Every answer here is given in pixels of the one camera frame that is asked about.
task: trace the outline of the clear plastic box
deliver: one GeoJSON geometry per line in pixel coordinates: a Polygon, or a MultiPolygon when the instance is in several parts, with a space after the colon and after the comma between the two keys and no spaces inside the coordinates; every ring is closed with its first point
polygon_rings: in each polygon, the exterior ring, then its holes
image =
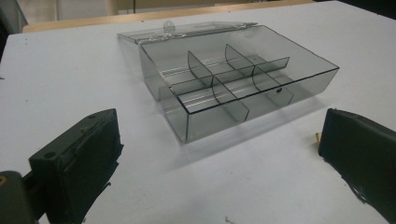
{"type": "Polygon", "coordinates": [[[256,23],[119,34],[139,45],[148,88],[181,142],[323,92],[339,67],[256,23]]]}

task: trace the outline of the white table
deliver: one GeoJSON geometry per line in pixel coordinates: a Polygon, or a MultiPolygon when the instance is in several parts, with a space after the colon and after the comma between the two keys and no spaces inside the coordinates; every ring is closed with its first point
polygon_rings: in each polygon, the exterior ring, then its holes
{"type": "Polygon", "coordinates": [[[339,2],[173,20],[199,21],[257,21],[341,69],[317,97],[181,145],[137,47],[117,39],[164,21],[12,35],[0,65],[0,170],[27,174],[36,151],[116,107],[125,148],[86,223],[387,223],[318,155],[314,134],[329,107],[396,130],[396,21],[339,2]]]}

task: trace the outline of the black plastic part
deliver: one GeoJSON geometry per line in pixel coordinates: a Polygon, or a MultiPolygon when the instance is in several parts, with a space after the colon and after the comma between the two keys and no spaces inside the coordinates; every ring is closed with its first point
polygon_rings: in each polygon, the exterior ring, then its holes
{"type": "Polygon", "coordinates": [[[318,153],[362,202],[396,223],[396,132],[362,116],[329,109],[318,153]]]}
{"type": "Polygon", "coordinates": [[[0,172],[0,223],[35,224],[32,205],[17,172],[0,172]]]}
{"type": "Polygon", "coordinates": [[[32,206],[33,215],[39,220],[48,208],[48,199],[42,183],[36,183],[32,172],[23,177],[27,197],[32,206]]]}
{"type": "Polygon", "coordinates": [[[50,223],[81,223],[113,175],[123,145],[115,109],[89,115],[33,155],[50,223]]]}

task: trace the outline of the wooden furniture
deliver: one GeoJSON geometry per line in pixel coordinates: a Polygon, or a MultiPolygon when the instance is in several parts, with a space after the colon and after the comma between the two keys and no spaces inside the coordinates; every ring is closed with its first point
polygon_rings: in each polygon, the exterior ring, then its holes
{"type": "Polygon", "coordinates": [[[251,3],[250,0],[116,0],[114,1],[117,9],[148,8],[148,7],[179,7],[194,5],[209,5],[221,3],[251,3]]]}
{"type": "Polygon", "coordinates": [[[38,23],[29,24],[23,28],[23,32],[30,33],[37,31],[57,30],[57,29],[72,28],[79,26],[90,26],[90,25],[109,24],[109,23],[118,23],[118,22],[151,21],[151,20],[185,17],[185,16],[201,15],[201,14],[216,13],[216,12],[237,11],[237,10],[266,8],[266,7],[284,7],[284,6],[293,6],[293,5],[307,4],[307,3],[315,3],[315,2],[312,0],[285,0],[285,1],[248,3],[248,4],[227,5],[227,6],[217,6],[217,7],[198,7],[198,8],[171,10],[171,11],[158,11],[158,12],[147,12],[147,13],[139,13],[139,14],[119,15],[119,16],[87,18],[87,19],[78,19],[78,20],[70,20],[70,21],[47,21],[47,22],[38,22],[38,23]]]}

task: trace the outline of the box lid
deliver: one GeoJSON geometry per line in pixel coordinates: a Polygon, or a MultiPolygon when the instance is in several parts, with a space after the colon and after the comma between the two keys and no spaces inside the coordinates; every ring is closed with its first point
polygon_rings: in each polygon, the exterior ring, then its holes
{"type": "Polygon", "coordinates": [[[257,25],[257,22],[207,21],[175,26],[171,21],[166,21],[163,24],[163,28],[121,33],[118,36],[137,45],[145,42],[164,41],[193,35],[209,35],[242,30],[254,25],[257,25]]]}

